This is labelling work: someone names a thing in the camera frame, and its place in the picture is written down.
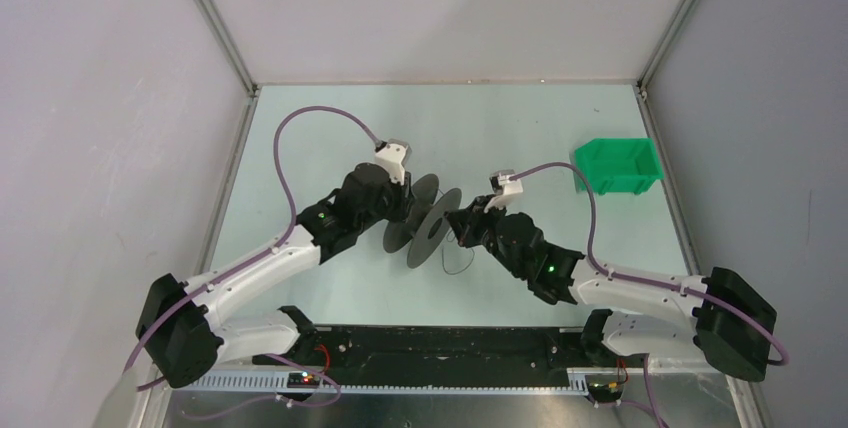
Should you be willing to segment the dark grey cable spool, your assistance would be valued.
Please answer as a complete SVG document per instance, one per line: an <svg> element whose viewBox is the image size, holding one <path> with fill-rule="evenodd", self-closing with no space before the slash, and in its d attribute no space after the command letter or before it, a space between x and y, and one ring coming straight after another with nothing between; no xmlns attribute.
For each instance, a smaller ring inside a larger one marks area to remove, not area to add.
<svg viewBox="0 0 848 428"><path fill-rule="evenodd" d="M462 201L460 188L441 193L439 178L427 174L412 185L413 203L403 221L389 222L383 235L383 249L396 253L407 248L406 265L415 269L427 261L450 230L447 212L457 210Z"/></svg>

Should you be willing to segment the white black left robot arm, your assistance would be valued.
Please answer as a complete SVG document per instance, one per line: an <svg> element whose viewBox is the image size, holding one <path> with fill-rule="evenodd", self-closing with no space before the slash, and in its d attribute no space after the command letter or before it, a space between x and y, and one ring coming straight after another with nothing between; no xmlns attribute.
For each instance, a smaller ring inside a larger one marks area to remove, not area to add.
<svg viewBox="0 0 848 428"><path fill-rule="evenodd" d="M185 281L171 274L150 286L135 331L172 388L188 386L216 364L281 354L304 364L316 351L315 336L284 309L235 318L235 312L279 283L316 268L353 247L373 225L403 223L414 205L434 193L433 178L402 183L373 163L349 172L341 187L304 208L293 225L235 265Z"/></svg>

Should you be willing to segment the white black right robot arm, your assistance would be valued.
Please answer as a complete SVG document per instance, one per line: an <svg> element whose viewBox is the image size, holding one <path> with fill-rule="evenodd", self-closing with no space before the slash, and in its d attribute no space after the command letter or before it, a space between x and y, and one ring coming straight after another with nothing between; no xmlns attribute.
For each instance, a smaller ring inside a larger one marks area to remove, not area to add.
<svg viewBox="0 0 848 428"><path fill-rule="evenodd" d="M593 261L546 241L529 215L503 209L469 206L444 218L460 246L484 248L543 302L591 307L581 350L593 365L643 354L689 358L761 382L777 363L777 312L731 269L662 276Z"/></svg>

